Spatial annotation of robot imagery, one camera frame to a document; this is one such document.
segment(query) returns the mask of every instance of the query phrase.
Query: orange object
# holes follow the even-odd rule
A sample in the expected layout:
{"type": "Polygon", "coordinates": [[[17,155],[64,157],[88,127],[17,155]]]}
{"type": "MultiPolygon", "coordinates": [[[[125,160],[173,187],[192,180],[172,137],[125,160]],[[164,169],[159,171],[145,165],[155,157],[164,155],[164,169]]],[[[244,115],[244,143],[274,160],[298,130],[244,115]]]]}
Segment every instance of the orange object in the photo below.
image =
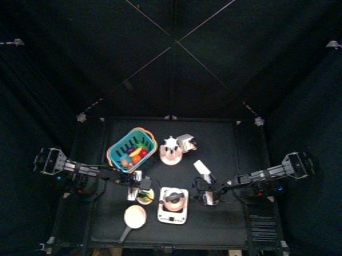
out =
{"type": "Polygon", "coordinates": [[[135,156],[132,157],[132,163],[133,163],[133,164],[137,164],[137,163],[140,162],[140,160],[141,160],[141,157],[140,157],[139,155],[135,155],[135,156]]]}

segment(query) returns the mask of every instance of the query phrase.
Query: plastic basket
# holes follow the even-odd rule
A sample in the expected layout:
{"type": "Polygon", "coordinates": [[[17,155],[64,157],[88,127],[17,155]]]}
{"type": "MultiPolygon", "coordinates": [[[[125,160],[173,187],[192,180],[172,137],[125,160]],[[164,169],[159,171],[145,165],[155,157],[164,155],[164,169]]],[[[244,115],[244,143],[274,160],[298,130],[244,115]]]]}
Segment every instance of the plastic basket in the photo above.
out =
{"type": "Polygon", "coordinates": [[[135,169],[144,163],[148,157],[155,153],[157,144],[155,141],[153,134],[141,127],[133,128],[128,134],[108,148],[107,159],[111,166],[116,166],[124,173],[132,173],[135,169]],[[136,147],[136,145],[143,146],[148,153],[141,158],[141,160],[129,167],[121,165],[121,160],[127,159],[129,161],[129,155],[127,153],[128,148],[136,147]]]}

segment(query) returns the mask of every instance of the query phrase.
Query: frying pan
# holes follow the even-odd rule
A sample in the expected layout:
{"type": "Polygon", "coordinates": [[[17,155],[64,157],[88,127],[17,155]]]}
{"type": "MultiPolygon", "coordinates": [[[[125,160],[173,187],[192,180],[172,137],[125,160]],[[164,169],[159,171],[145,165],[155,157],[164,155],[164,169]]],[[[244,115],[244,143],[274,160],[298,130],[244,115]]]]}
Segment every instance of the frying pan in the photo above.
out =
{"type": "Polygon", "coordinates": [[[119,239],[119,243],[123,243],[125,236],[131,232],[132,229],[140,228],[145,223],[145,211],[140,205],[129,206],[124,211],[124,222],[125,229],[123,231],[121,237],[119,239]]]}

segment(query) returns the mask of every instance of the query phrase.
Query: pan handle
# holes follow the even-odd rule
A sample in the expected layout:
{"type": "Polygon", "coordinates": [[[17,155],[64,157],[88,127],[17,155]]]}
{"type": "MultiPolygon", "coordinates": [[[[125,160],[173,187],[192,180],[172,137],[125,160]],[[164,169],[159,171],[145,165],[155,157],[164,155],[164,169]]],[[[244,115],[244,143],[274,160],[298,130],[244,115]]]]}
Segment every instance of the pan handle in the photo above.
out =
{"type": "Polygon", "coordinates": [[[131,232],[131,227],[127,225],[124,231],[123,231],[123,234],[121,234],[121,237],[119,239],[119,243],[121,244],[123,243],[123,240],[124,238],[127,237],[128,233],[131,232]]]}

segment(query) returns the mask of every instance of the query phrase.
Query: black backdrop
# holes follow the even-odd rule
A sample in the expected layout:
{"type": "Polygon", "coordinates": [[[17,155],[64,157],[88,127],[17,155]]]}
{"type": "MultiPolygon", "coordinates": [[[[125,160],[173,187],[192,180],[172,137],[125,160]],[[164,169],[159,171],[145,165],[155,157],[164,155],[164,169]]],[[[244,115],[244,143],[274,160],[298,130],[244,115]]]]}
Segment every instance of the black backdrop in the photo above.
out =
{"type": "Polygon", "coordinates": [[[262,116],[274,164],[294,150],[320,163],[287,184],[287,239],[302,255],[342,253],[342,50],[324,47],[340,1],[13,0],[0,15],[0,42],[25,43],[0,45],[1,248],[46,240],[53,195],[28,169],[41,146],[68,152],[84,112],[262,116]]]}

